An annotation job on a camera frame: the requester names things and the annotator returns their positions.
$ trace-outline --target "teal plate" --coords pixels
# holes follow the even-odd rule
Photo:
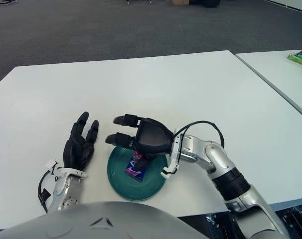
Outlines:
[[[156,194],[165,183],[161,176],[164,167],[167,167],[165,155],[157,156],[147,167],[142,182],[138,182],[125,174],[134,151],[116,147],[108,161],[107,173],[112,188],[123,198],[132,201],[142,201]]]

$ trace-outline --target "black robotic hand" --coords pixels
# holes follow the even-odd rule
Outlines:
[[[70,137],[63,151],[65,168],[84,171],[92,157],[94,151],[93,144],[97,139],[99,122],[97,120],[93,121],[87,137],[84,139],[81,134],[88,117],[89,113],[84,112],[72,126]]]
[[[160,122],[126,114],[125,116],[116,117],[113,123],[138,128],[135,137],[118,132],[108,136],[106,143],[132,149],[143,154],[145,160],[135,164],[135,167],[139,170],[146,167],[148,161],[151,161],[157,155],[171,152],[173,133]]]

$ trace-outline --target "wire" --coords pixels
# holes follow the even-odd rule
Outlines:
[[[38,184],[38,199],[40,200],[40,203],[42,205],[42,207],[44,208],[45,212],[48,213],[47,210],[47,206],[46,206],[46,200],[44,200],[44,198],[42,197],[42,193],[41,193],[41,184],[42,181],[44,180],[44,178],[50,173],[50,171],[48,170],[47,172],[45,172],[45,174],[42,176],[39,184]]]
[[[220,141],[221,141],[221,146],[224,148],[224,137],[223,137],[223,134],[221,133],[221,131],[219,130],[219,128],[218,128],[214,123],[212,123],[212,122],[210,122],[210,121],[205,121],[205,120],[195,121],[195,122],[193,122],[193,123],[187,124],[187,125],[184,126],[182,129],[180,129],[178,132],[176,132],[176,133],[173,135],[172,139],[174,139],[175,137],[177,137],[177,136],[179,135],[179,133],[181,133],[183,130],[185,130],[185,131],[184,131],[184,133],[185,133],[192,125],[195,125],[195,124],[198,124],[198,123],[207,123],[207,124],[213,126],[213,128],[215,128],[216,131],[219,133]]]
[[[223,134],[222,134],[222,132],[219,130],[219,128],[218,128],[214,123],[212,123],[212,122],[210,122],[210,121],[204,121],[204,120],[196,121],[196,122],[193,122],[193,123],[189,123],[188,125],[184,126],[182,129],[180,129],[178,132],[176,132],[176,133],[173,135],[173,137],[172,137],[172,138],[174,139],[175,137],[177,137],[177,136],[179,135],[179,133],[181,133],[181,132],[184,130],[183,135],[182,135],[182,138],[181,138],[181,141],[180,141],[180,153],[179,153],[179,157],[178,157],[178,159],[177,159],[177,163],[180,162],[181,153],[182,153],[183,139],[184,139],[184,136],[185,136],[186,131],[187,131],[192,125],[195,125],[195,124],[198,124],[198,123],[207,123],[207,124],[213,126],[213,127],[216,129],[216,131],[219,133],[219,135],[220,135],[220,141],[221,141],[221,146],[224,148],[224,137],[223,137]],[[170,173],[170,172],[169,172],[168,174],[175,174],[176,172],[177,172],[177,169],[175,169],[175,171],[174,171],[173,173]]]

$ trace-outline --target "table surface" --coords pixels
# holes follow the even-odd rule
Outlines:
[[[302,65],[287,59],[293,52],[269,51],[236,54],[302,114]]]
[[[156,119],[170,130],[215,122],[225,149],[268,203],[302,198],[302,115],[229,51],[14,68],[0,82],[0,228],[44,214],[38,182],[62,152],[73,123],[100,122],[82,203],[125,201],[111,188],[107,162],[112,124],[125,113]],[[188,133],[218,141],[210,126]],[[53,182],[44,182],[52,190]],[[188,216],[225,211],[222,197],[195,164],[180,163],[154,197],[140,203]]]

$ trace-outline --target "cardboard box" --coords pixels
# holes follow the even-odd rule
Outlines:
[[[190,0],[172,0],[174,5],[189,5]]]

